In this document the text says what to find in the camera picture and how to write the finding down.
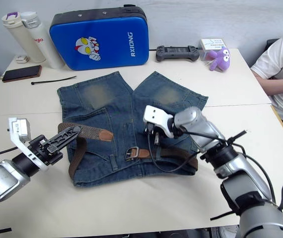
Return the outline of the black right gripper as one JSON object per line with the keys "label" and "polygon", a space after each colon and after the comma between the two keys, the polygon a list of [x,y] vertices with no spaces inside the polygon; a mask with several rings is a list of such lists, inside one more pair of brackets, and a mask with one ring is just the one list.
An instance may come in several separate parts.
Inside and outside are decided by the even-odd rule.
{"label": "black right gripper", "polygon": [[162,137],[166,137],[167,136],[165,131],[161,127],[159,127],[159,126],[157,126],[155,124],[152,124],[150,122],[146,123],[146,128],[145,128],[144,132],[145,132],[146,135],[155,134],[154,135],[154,143],[153,143],[154,146],[158,146],[159,145],[160,136],[162,136]]}

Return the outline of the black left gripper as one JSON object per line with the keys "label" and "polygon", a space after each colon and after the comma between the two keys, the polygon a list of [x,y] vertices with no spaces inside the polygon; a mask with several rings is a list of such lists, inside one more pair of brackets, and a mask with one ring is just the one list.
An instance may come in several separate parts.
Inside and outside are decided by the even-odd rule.
{"label": "black left gripper", "polygon": [[39,135],[29,142],[28,149],[45,165],[54,165],[63,157],[60,150],[76,139],[81,130],[82,126],[70,126],[51,139],[47,139],[44,135]]}

